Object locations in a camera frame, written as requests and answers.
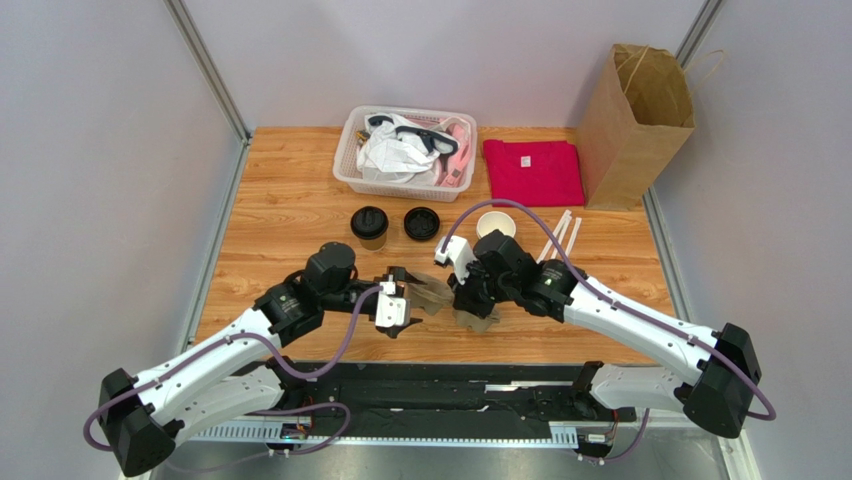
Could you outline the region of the paper coffee cup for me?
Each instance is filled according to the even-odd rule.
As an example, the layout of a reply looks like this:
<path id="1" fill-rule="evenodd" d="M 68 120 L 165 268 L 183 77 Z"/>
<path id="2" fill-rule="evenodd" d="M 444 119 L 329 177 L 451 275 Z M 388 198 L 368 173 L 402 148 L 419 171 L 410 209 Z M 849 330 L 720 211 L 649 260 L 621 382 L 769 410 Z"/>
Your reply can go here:
<path id="1" fill-rule="evenodd" d="M 386 242 L 387 242 L 387 237 L 381 236 L 381 237 L 371 238 L 371 239 L 360 238 L 359 242 L 360 242 L 360 245 L 365 250 L 370 251 L 370 252 L 376 252 L 376 251 L 381 251 L 384 248 L 384 246 L 386 245 Z"/>
<path id="2" fill-rule="evenodd" d="M 514 238 L 517 233 L 517 226 L 513 218 L 507 213 L 488 211 L 482 214 L 477 221 L 477 237 L 482 239 L 493 231 L 499 231 L 505 236 Z"/>

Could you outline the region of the black coffee cup lid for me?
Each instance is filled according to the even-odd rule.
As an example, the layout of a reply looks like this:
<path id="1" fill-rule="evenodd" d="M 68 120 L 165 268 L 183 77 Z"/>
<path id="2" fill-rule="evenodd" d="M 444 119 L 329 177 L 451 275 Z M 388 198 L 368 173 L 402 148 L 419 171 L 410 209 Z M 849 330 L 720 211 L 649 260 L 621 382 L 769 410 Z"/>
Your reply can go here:
<path id="1" fill-rule="evenodd" d="M 350 229 L 360 240 L 375 240 L 382 237 L 389 226 L 384 210 L 376 206 L 364 206 L 353 213 Z"/>

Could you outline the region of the brown paper bag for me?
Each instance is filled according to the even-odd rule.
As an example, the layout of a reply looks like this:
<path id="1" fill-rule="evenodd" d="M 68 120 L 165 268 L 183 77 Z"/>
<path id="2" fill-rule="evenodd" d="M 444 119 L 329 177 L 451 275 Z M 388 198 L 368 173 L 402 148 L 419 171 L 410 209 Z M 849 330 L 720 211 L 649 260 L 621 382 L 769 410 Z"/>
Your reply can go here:
<path id="1" fill-rule="evenodd" d="M 611 47 L 575 134 L 586 208 L 642 201 L 695 130 L 693 96 L 724 59 L 719 49 L 683 67 L 665 49 Z"/>

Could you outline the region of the brown cardboard cup carrier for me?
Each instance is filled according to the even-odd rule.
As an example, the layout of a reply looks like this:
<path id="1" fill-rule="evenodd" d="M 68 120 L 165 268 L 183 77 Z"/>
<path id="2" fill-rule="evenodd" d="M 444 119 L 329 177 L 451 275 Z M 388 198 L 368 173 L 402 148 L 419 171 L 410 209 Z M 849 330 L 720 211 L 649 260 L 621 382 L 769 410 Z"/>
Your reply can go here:
<path id="1" fill-rule="evenodd" d="M 462 329 L 470 330 L 478 334 L 485 333 L 492 325 L 500 322 L 501 315 L 497 307 L 494 307 L 484 318 L 473 313 L 454 310 L 453 317 L 456 325 Z"/>

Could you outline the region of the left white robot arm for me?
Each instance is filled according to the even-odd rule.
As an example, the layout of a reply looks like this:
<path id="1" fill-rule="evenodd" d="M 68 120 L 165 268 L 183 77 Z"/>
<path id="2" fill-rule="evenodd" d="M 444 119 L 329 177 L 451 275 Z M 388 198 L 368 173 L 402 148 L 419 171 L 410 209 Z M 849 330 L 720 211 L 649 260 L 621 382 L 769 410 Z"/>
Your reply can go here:
<path id="1" fill-rule="evenodd" d="M 229 325 L 179 356 L 136 375 L 118 368 L 101 381 L 99 407 L 84 438 L 112 453 L 127 477 L 164 463 L 183 442 L 235 417 L 271 410 L 294 383 L 317 378 L 339 361 L 302 372 L 281 348 L 319 328 L 328 311 L 364 314 L 394 338 L 414 323 L 405 293 L 420 278 L 391 266 L 373 281 L 358 278 L 354 250 L 329 242 L 303 269 L 270 287 Z"/>

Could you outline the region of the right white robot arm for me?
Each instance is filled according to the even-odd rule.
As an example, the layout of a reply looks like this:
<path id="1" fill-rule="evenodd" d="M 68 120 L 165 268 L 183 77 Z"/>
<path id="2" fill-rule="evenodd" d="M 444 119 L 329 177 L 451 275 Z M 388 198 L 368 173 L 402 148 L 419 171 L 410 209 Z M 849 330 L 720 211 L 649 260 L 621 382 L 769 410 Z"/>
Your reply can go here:
<path id="1" fill-rule="evenodd" d="M 607 336 L 655 361 L 619 367 L 590 361 L 579 390 L 597 404 L 681 411 L 698 427 L 736 438 L 762 377 L 750 334 L 691 324 L 626 298 L 560 259 L 537 261 L 494 230 L 475 245 L 440 239 L 434 260 L 453 269 L 448 283 L 456 310 L 485 318 L 512 302 L 527 313 Z"/>

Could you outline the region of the black lid on table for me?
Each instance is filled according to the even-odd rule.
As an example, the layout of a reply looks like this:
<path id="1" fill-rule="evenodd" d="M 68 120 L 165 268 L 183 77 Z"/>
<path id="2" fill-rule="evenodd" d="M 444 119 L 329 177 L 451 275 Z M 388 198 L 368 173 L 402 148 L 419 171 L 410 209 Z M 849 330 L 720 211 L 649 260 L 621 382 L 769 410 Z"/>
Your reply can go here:
<path id="1" fill-rule="evenodd" d="M 405 234 L 415 241 L 427 241 L 434 238 L 441 228 L 439 215 L 428 207 L 415 207 L 403 218 Z"/>

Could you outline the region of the white wrapped straw middle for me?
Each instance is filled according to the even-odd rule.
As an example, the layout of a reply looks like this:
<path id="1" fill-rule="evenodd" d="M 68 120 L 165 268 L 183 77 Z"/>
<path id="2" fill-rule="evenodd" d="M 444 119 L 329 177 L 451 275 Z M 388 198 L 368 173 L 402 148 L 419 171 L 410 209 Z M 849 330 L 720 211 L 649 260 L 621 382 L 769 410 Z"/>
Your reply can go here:
<path id="1" fill-rule="evenodd" d="M 560 241 L 560 245 L 563 247 L 563 249 L 564 249 L 564 246 L 565 246 L 565 237 L 567 235 L 569 227 L 572 224 L 572 219 L 573 219 L 572 213 L 570 211 L 566 211 L 563 215 L 563 218 L 560 220 L 560 223 L 558 224 L 556 231 L 554 232 L 554 234 L 557 236 L 558 240 Z"/>

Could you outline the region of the white wrapped straw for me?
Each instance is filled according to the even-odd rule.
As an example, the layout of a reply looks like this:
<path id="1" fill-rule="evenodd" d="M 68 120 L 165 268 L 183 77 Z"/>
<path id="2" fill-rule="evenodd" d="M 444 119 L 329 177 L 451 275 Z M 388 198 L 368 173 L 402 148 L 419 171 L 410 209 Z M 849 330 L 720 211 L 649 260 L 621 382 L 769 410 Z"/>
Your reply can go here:
<path id="1" fill-rule="evenodd" d="M 560 241 L 560 245 L 563 247 L 563 249 L 564 249 L 564 246 L 565 246 L 565 237 L 567 235 L 569 227 L 572 224 L 572 219 L 573 219 L 572 213 L 570 211 L 566 211 L 563 215 L 563 218 L 560 220 L 560 223 L 558 224 L 556 231 L 554 232 L 554 234 L 557 236 L 558 240 Z"/>
<path id="2" fill-rule="evenodd" d="M 561 216 L 560 220 L 563 218 L 563 215 L 564 215 L 564 213 L 565 213 L 566 211 L 570 211 L 570 212 L 572 213 L 572 211 L 571 211 L 571 210 L 566 209 L 566 210 L 563 212 L 563 214 L 562 214 L 562 216 Z M 540 254 L 539 254 L 538 258 L 537 258 L 537 261 L 538 261 L 538 262 L 541 262 L 541 261 L 544 261 L 544 260 L 549 260 L 549 259 L 555 259 L 555 258 L 557 258 L 557 257 L 559 256 L 559 253 L 558 253 L 558 252 L 557 252 L 557 250 L 556 250 L 556 245 L 559 245 L 559 246 L 561 246 L 561 245 L 560 245 L 560 241 L 558 240 L 558 238 L 557 238 L 557 236 L 554 234 L 554 232 L 556 231 L 557 226 L 558 226 L 558 224 L 560 223 L 560 220 L 558 221 L 558 223 L 556 224 L 556 226 L 555 226 L 555 227 L 554 227 L 554 229 L 552 230 L 552 234 L 553 234 L 553 236 L 557 239 L 557 242 L 553 242 L 551 239 L 548 239 L 548 240 L 547 240 L 547 243 L 544 245 L 544 248 L 542 249 L 542 251 L 540 252 Z"/>
<path id="3" fill-rule="evenodd" d="M 572 230 L 571 230 L 571 235 L 569 237 L 568 242 L 564 246 L 564 252 L 565 252 L 566 258 L 570 257 L 570 253 L 572 252 L 572 250 L 575 246 L 576 239 L 579 235 L 579 230 L 580 230 L 581 225 L 582 225 L 582 221 L 583 221 L 583 219 L 581 217 L 577 217 L 573 220 L 573 227 L 572 227 Z"/>

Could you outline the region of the white wrapped straw left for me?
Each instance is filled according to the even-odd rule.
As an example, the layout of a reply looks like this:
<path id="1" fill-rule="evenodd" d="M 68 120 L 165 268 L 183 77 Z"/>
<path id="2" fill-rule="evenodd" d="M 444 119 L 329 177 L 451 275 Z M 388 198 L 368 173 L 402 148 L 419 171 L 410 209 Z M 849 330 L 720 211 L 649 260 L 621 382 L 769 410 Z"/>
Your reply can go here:
<path id="1" fill-rule="evenodd" d="M 571 211 L 571 210 L 566 209 L 566 210 L 563 212 L 563 214 L 562 214 L 562 216 L 561 216 L 560 220 L 563 218 L 563 215 L 564 215 L 564 213 L 565 213 L 566 211 L 570 211 L 570 212 L 572 213 L 572 211 Z M 547 243 L 544 245 L 544 248 L 542 249 L 542 251 L 540 252 L 540 254 L 539 254 L 538 258 L 537 258 L 537 261 L 538 261 L 538 262 L 541 262 L 541 261 L 544 261 L 544 260 L 549 260 L 549 259 L 555 259 L 555 258 L 557 258 L 557 257 L 559 256 L 559 253 L 558 253 L 558 252 L 557 252 L 557 250 L 556 250 L 556 245 L 559 245 L 559 246 L 561 246 L 561 245 L 560 245 L 560 241 L 558 240 L 558 238 L 557 238 L 557 236 L 554 234 L 554 232 L 556 231 L 557 226 L 558 226 L 558 224 L 560 223 L 560 220 L 558 221 L 558 223 L 556 224 L 556 226 L 555 226 L 555 227 L 554 227 L 554 229 L 552 230 L 552 234 L 553 234 L 553 236 L 557 239 L 557 242 L 553 242 L 551 239 L 548 239 L 548 240 L 547 240 Z"/>

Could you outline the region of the white wrapped straw right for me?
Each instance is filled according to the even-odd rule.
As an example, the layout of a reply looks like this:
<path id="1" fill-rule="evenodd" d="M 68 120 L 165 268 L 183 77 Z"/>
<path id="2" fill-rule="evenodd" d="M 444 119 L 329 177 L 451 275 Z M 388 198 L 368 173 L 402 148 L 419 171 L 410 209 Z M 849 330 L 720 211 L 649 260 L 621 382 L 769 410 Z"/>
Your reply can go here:
<path id="1" fill-rule="evenodd" d="M 583 219 L 581 217 L 577 217 L 573 220 L 573 227 L 572 227 L 572 230 L 571 230 L 571 235 L 569 237 L 568 242 L 564 246 L 564 252 L 565 252 L 566 258 L 570 257 L 570 253 L 572 252 L 572 250 L 575 246 L 576 239 L 579 235 L 579 230 L 580 230 L 581 225 L 582 225 L 582 221 L 583 221 Z"/>

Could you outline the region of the red folded cloth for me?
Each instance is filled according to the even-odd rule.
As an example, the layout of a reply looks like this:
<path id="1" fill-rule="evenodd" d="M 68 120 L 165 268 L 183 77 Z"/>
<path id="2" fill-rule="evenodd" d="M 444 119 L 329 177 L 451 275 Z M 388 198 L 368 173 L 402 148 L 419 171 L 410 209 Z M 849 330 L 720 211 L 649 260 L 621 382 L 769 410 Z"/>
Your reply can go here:
<path id="1" fill-rule="evenodd" d="M 575 145 L 567 141 L 486 140 L 482 150 L 494 199 L 527 207 L 586 203 Z"/>

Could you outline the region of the white cloth in basket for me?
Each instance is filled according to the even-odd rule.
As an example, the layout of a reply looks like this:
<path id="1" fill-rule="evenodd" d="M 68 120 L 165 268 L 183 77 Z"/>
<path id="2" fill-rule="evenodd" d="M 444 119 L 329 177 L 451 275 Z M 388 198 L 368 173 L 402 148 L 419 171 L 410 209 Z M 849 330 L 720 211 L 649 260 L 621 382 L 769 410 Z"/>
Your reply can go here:
<path id="1" fill-rule="evenodd" d="M 422 127 L 397 114 L 376 114 L 389 115 L 403 125 Z M 374 182 L 435 186 L 441 168 L 439 152 L 428 154 L 417 136 L 406 133 L 397 136 L 394 126 L 389 123 L 378 128 L 366 126 L 365 118 L 372 115 L 364 117 L 368 138 L 359 147 L 356 156 L 356 168 L 362 178 Z"/>

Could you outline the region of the white plastic basket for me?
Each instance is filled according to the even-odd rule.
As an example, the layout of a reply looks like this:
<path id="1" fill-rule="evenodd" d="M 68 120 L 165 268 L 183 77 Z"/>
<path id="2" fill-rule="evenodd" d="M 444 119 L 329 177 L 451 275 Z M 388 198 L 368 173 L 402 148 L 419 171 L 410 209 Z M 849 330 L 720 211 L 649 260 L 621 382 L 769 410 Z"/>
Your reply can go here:
<path id="1" fill-rule="evenodd" d="M 466 114 L 359 106 L 332 172 L 357 193 L 452 202 L 472 183 L 476 147 L 476 122 Z"/>

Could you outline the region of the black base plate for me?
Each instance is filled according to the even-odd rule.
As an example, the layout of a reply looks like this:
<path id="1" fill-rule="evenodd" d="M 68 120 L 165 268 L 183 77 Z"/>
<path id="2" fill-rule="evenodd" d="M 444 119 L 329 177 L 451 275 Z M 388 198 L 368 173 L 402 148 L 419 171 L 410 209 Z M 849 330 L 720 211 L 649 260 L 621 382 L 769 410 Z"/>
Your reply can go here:
<path id="1" fill-rule="evenodd" d="M 681 411 L 597 404 L 578 388 L 585 365 L 343 362 L 294 383 L 273 409 L 235 417 L 188 440 L 276 449 L 327 441 L 576 449 L 608 447 L 623 429 L 681 417 Z"/>

